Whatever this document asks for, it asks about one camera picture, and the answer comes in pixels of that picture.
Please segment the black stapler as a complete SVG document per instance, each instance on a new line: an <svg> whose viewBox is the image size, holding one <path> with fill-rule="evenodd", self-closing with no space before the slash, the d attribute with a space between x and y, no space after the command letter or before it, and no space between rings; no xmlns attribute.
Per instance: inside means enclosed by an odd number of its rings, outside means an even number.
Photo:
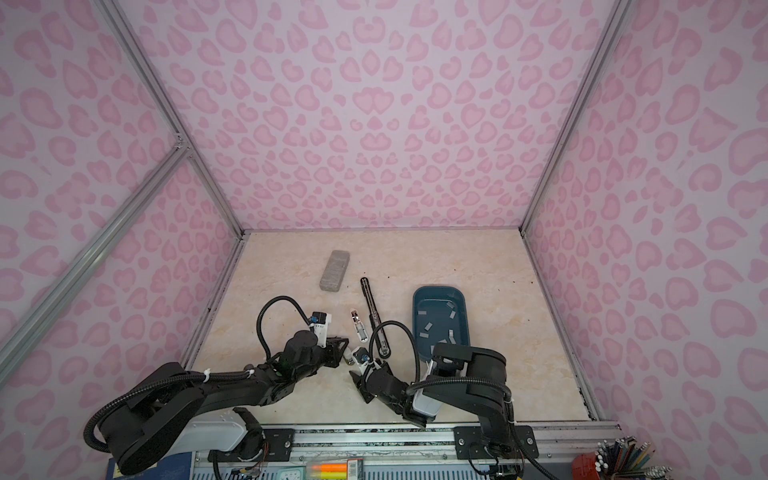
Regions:
<svg viewBox="0 0 768 480"><path fill-rule="evenodd" d="M360 279L360 285L369 310L370 325L375 329L382 323L382 320L379 315L369 279L367 277L362 277ZM379 355L383 359L388 359L391 356L391 348L385 332L383 330L378 330L376 333L371 334L371 338L374 340L374 345L376 346Z"/></svg>

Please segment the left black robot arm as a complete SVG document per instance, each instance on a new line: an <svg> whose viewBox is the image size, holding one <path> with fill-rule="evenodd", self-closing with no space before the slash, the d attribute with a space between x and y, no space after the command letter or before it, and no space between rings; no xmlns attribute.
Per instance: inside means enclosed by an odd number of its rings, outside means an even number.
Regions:
<svg viewBox="0 0 768 480"><path fill-rule="evenodd" d="M109 453L124 474L137 474L171 453L196 417L211 411L267 406L323 368L338 367L349 340L332 336L324 345L301 330L282 352L234 372L193 372L169 362L128 393L110 401L86 422L83 440Z"/></svg>

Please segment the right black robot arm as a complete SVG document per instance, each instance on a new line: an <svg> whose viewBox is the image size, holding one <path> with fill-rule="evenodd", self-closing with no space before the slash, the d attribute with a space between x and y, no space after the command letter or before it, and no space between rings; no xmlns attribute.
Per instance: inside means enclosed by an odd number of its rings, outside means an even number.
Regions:
<svg viewBox="0 0 768 480"><path fill-rule="evenodd" d="M511 390L506 386L506 358L490 349L440 343L426 374L415 383L398 379L383 360L367 349L353 352L350 372L366 403L378 400L403 420L424 428L449 405L477 417L477 427L454 429L461 460L534 459L539 451L533 430L517 425Z"/></svg>

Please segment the grey stone block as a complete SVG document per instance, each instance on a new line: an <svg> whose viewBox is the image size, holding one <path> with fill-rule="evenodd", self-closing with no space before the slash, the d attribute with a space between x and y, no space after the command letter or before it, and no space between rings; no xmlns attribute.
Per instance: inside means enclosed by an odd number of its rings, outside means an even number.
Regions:
<svg viewBox="0 0 768 480"><path fill-rule="evenodd" d="M333 250L327 260L319 288L325 292L338 292L343 283L351 255L345 250Z"/></svg>

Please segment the orange highlighter box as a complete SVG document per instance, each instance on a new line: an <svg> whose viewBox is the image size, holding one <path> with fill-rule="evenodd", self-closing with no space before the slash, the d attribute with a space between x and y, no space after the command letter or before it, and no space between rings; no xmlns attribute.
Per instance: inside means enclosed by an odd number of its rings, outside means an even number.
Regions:
<svg viewBox="0 0 768 480"><path fill-rule="evenodd" d="M362 458L325 460L306 466L308 479L319 480L365 480L365 466Z"/></svg>

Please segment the teal plastic tray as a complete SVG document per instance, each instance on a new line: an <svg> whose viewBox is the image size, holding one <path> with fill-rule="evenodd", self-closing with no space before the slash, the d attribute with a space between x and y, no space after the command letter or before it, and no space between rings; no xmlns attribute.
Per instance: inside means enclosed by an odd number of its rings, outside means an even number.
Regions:
<svg viewBox="0 0 768 480"><path fill-rule="evenodd" d="M466 301L452 286L426 285L413 294L412 331L419 358L428 362L438 343L471 344Z"/></svg>

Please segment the blue book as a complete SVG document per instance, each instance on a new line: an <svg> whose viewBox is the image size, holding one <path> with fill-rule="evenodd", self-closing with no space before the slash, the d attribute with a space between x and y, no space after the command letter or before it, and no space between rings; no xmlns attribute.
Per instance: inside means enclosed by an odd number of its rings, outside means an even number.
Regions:
<svg viewBox="0 0 768 480"><path fill-rule="evenodd" d="M194 454L191 452L175 454L163 458L148 469L132 475L120 471L115 461L110 459L105 475L106 480L188 480L192 478Z"/></svg>

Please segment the red container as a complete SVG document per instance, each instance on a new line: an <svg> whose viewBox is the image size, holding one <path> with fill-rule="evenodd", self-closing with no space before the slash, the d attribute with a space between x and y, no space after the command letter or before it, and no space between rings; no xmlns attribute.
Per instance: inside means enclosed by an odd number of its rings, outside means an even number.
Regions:
<svg viewBox="0 0 768 480"><path fill-rule="evenodd" d="M597 454L591 452L576 457L571 463L571 473L573 480L600 480L601 475L597 469Z"/></svg>

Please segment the pencil holder with pencils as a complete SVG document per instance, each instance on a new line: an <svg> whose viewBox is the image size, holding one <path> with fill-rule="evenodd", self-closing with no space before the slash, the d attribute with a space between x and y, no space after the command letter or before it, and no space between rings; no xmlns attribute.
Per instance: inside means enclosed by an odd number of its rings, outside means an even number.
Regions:
<svg viewBox="0 0 768 480"><path fill-rule="evenodd" d="M633 436L605 440L598 444L593 465L602 479L670 479L672 468L653 465L654 454L650 442Z"/></svg>

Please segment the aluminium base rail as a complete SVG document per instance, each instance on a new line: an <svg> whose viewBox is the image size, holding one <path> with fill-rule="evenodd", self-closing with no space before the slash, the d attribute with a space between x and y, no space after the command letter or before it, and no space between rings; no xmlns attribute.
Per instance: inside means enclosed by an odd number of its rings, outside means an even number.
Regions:
<svg viewBox="0 0 768 480"><path fill-rule="evenodd" d="M542 478L547 468L559 479L571 476L571 463L596 452L602 441L622 436L609 421L527 422L539 457L534 459L461 460L454 429L476 423L436 423L424 429L409 424L275 424L265 428L267 457L239 460L229 454L217 462L197 447L191 479L308 479L306 466L325 460L362 458L366 479L481 479L491 466L522 468L526 479Z"/></svg>

